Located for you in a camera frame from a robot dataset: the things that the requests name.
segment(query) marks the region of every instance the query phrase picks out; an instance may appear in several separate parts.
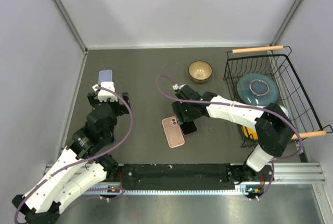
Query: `smartphone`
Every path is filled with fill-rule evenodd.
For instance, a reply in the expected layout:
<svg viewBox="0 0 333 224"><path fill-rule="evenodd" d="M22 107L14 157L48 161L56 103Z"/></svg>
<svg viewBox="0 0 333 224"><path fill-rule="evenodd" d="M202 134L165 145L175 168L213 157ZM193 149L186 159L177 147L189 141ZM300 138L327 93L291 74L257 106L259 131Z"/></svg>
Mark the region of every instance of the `smartphone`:
<svg viewBox="0 0 333 224"><path fill-rule="evenodd" d="M181 129L183 135L189 135L197 131L197 127L193 121L182 124Z"/></svg>
<svg viewBox="0 0 333 224"><path fill-rule="evenodd" d="M162 126L170 148L176 148L185 143L182 130L175 116L163 119Z"/></svg>

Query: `blue plate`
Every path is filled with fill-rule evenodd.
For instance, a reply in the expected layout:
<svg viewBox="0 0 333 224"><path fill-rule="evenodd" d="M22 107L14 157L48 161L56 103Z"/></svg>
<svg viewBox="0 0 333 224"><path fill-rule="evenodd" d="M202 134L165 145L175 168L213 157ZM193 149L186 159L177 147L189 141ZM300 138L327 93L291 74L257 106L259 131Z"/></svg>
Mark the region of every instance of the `blue plate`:
<svg viewBox="0 0 333 224"><path fill-rule="evenodd" d="M240 78L237 84L240 98L251 106L268 106L279 97L277 85L269 77L249 73Z"/></svg>

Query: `wire basket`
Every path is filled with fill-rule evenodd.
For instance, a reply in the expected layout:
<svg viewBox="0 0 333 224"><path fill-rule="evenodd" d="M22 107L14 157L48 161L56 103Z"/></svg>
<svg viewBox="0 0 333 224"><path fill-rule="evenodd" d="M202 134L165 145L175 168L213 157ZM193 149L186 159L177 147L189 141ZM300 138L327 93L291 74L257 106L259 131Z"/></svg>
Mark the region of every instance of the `wire basket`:
<svg viewBox="0 0 333 224"><path fill-rule="evenodd" d="M302 132L324 130L332 133L330 125L322 126L317 113L301 83L289 56L292 52L289 46L288 54L267 54L246 57L235 57L232 51L227 52L228 60L225 67L224 80L226 81L231 100L242 102L238 92L239 79L248 73L259 73L271 78L279 88L277 103L285 106L290 112L290 120L296 129ZM241 147L252 147L257 144L255 135L247 128L238 126L243 143Z"/></svg>

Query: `dark gray table surface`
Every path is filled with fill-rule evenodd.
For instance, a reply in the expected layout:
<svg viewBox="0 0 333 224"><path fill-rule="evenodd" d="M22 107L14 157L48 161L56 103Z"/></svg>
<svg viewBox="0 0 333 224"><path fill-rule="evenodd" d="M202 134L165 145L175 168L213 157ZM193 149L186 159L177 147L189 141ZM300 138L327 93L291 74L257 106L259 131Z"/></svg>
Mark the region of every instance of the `dark gray table surface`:
<svg viewBox="0 0 333 224"><path fill-rule="evenodd" d="M223 81L226 52L231 48L169 48L89 51L75 102L68 139L85 123L91 106L86 98L98 82L100 70L111 69L116 92L128 92L134 115L134 127L129 139L112 152L119 163L242 163L251 149L241 148L242 140L236 124L202 117L196 120L198 131L185 137L185 144L170 149L161 125L172 116L172 101L155 87L159 74L172 76L178 84L188 84L199 93L211 91L230 98ZM196 60L207 61L213 67L211 79L204 84L191 81L188 66ZM174 96L171 83L162 79L161 87ZM114 134L119 141L129 128L129 116L118 118ZM285 155L294 153L294 144ZM298 162L298 157L282 162Z"/></svg>

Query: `tan bowl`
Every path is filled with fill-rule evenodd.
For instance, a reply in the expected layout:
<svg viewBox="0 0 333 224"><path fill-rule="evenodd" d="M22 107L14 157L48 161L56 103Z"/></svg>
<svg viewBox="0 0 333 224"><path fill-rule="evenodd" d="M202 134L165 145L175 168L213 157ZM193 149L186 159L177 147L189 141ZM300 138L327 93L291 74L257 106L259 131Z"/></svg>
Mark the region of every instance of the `tan bowl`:
<svg viewBox="0 0 333 224"><path fill-rule="evenodd" d="M195 61L189 65L188 73L194 82L203 83L209 80L213 69L207 62Z"/></svg>

